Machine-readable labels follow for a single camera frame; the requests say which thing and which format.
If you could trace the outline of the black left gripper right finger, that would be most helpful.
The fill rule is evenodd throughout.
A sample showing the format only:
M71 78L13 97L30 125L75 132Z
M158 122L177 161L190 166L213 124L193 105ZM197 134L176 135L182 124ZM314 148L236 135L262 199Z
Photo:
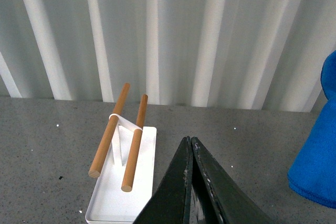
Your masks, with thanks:
M233 181L197 138L193 150L193 197L198 223L274 223Z

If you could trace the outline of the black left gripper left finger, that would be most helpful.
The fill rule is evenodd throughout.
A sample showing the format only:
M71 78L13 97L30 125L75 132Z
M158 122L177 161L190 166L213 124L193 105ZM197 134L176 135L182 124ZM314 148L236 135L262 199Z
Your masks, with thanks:
M189 223L193 174L191 138L184 137L157 189L134 223Z

